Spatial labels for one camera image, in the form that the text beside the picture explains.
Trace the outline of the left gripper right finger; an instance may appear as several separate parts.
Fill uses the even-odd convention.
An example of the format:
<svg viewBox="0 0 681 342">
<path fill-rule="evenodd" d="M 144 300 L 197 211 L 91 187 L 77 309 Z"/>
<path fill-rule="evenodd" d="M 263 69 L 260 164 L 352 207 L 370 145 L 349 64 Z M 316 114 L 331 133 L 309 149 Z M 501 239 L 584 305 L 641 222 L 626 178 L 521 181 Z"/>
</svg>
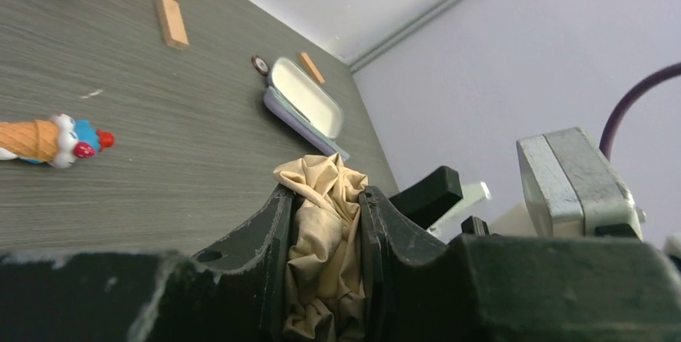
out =
<svg viewBox="0 0 681 342">
<path fill-rule="evenodd" d="M 680 274 L 631 238 L 434 238 L 360 196 L 369 341 L 677 341 Z"/>
</svg>

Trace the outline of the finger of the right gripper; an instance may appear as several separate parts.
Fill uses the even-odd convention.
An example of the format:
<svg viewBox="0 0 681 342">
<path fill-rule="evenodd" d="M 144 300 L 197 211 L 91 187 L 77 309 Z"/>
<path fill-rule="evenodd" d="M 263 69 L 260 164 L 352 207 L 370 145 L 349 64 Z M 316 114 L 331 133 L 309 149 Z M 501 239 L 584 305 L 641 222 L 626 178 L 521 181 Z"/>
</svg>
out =
<svg viewBox="0 0 681 342">
<path fill-rule="evenodd" d="M 462 199 L 459 173 L 441 165 L 389 200 L 405 217 L 427 230 Z"/>
</svg>

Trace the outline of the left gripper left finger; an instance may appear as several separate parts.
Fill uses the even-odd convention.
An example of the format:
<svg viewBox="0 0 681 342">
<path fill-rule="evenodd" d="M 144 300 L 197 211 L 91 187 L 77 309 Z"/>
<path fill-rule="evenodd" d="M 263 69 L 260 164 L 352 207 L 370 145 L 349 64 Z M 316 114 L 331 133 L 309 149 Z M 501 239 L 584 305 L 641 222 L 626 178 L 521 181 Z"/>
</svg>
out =
<svg viewBox="0 0 681 342">
<path fill-rule="evenodd" d="M 1 257 L 4 341 L 279 341 L 294 193 L 192 257 L 28 251 Z"/>
</svg>

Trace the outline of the beige folding umbrella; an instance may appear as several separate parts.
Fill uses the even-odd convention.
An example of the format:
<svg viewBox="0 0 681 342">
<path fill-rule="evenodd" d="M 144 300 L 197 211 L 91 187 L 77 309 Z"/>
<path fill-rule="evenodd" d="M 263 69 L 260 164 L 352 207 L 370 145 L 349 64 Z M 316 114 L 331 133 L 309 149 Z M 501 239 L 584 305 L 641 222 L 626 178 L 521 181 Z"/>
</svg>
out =
<svg viewBox="0 0 681 342">
<path fill-rule="evenodd" d="M 362 341 L 361 207 L 365 174 L 340 154 L 306 155 L 273 177 L 303 199 L 294 214 L 285 269 L 283 334 L 296 341 Z"/>
</svg>

